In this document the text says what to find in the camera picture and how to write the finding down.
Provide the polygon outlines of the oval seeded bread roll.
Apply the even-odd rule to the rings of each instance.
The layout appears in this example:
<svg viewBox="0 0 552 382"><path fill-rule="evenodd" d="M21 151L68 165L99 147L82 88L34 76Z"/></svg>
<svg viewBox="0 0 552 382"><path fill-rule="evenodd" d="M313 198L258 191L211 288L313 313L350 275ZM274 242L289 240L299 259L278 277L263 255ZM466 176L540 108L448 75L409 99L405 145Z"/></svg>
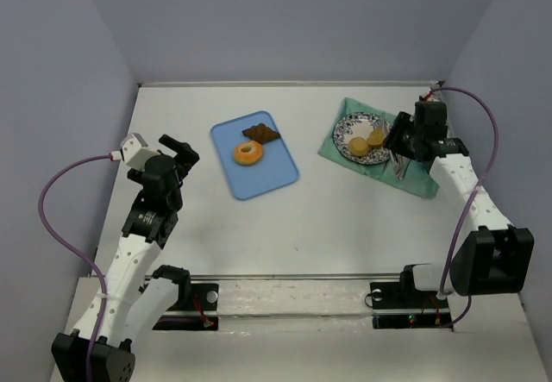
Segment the oval seeded bread roll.
<svg viewBox="0 0 552 382"><path fill-rule="evenodd" d="M386 133L383 128L375 128L367 137L367 144L372 149L383 147L385 142Z"/></svg>

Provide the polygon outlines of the metal kitchen tongs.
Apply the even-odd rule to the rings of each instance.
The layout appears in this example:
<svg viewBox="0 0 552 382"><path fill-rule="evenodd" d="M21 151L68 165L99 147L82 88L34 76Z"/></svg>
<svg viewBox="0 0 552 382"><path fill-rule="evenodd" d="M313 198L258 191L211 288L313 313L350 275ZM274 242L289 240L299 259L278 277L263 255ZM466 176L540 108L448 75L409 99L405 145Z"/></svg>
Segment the metal kitchen tongs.
<svg viewBox="0 0 552 382"><path fill-rule="evenodd" d="M381 127L383 129L385 137L389 135L391 125L390 123L385 119L384 116L380 117L381 121ZM396 153L394 153L391 150L388 150L388 160L384 164L381 175L384 175L388 169L392 171L396 179L399 181L402 181L405 179L405 174L408 170L408 166L411 163L410 160L406 159L403 156L400 156Z"/></svg>

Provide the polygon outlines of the round yellow bun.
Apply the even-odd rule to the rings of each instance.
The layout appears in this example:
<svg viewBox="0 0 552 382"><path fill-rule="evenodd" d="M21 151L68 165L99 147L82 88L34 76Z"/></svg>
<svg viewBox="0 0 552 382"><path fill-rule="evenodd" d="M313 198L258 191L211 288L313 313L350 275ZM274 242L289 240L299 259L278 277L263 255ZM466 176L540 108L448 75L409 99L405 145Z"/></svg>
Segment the round yellow bun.
<svg viewBox="0 0 552 382"><path fill-rule="evenodd" d="M358 136L348 142L348 151L355 157L363 157L368 154L370 147L367 140Z"/></svg>

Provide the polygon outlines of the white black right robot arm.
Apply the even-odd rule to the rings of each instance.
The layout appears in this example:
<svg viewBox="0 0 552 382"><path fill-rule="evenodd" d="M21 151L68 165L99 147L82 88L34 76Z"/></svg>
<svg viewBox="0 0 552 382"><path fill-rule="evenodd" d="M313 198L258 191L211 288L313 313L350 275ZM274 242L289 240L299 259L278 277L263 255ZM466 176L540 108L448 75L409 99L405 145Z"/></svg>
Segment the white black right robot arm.
<svg viewBox="0 0 552 382"><path fill-rule="evenodd" d="M467 148L448 135L447 118L445 103L418 101L413 114L398 114L385 139L390 152L423 165L459 219L444 265L408 265L401 279L417 291L435 291L441 297L518 293L534 237L515 227L492 201Z"/></svg>

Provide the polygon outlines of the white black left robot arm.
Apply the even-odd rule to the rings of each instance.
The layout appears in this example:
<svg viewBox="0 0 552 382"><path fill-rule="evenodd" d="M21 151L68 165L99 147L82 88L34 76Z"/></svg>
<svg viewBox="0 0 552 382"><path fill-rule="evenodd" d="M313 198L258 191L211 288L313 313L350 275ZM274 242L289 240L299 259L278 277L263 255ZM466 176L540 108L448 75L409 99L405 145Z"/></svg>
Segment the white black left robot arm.
<svg viewBox="0 0 552 382"><path fill-rule="evenodd" d="M128 381L135 370L133 347L174 304L191 293L187 270L162 265L146 280L178 222L181 188L199 155L186 142L162 135L169 154L153 150L130 133L106 159L121 161L128 178L141 189L122 226L122 235L107 272L96 264L99 287L85 313L51 346L64 381Z"/></svg>

